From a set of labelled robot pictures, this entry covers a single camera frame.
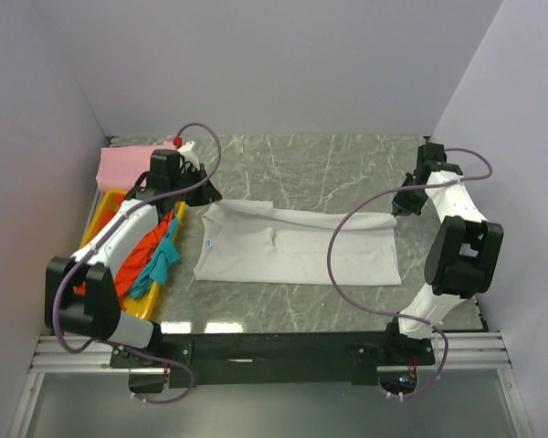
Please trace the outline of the white t shirt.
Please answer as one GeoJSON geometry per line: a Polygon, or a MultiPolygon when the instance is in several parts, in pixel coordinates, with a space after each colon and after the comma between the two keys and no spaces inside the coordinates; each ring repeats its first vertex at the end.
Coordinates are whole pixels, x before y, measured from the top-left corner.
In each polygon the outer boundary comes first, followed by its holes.
{"type": "Polygon", "coordinates": [[[399,286],[396,220],[390,214],[285,210],[271,202],[224,200],[202,217],[194,268],[205,281],[399,286]]]}

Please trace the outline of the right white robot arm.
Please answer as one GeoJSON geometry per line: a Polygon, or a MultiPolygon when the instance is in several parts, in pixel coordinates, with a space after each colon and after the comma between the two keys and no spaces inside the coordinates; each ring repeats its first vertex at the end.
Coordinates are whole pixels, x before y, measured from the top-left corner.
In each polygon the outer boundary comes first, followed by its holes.
{"type": "Polygon", "coordinates": [[[387,360],[402,364],[415,352],[412,339],[428,339],[433,327],[460,303],[486,292],[498,262],[504,230],[474,204],[471,179],[450,163],[444,145],[418,147],[416,168],[392,201],[392,215],[419,215],[431,202],[440,221],[424,267],[425,284],[398,320],[399,332],[385,338],[387,360]]]}

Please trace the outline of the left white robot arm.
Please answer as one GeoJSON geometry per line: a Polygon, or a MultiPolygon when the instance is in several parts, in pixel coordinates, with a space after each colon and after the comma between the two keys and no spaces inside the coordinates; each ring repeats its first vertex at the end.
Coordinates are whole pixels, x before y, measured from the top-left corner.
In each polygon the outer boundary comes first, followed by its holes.
{"type": "Polygon", "coordinates": [[[128,346],[145,367],[162,360],[159,324],[123,304],[158,287],[179,261],[174,240],[183,209],[221,200],[211,175],[192,142],[154,150],[148,170],[136,179],[109,222],[72,256],[49,262],[45,323],[58,339],[71,333],[128,346]]]}

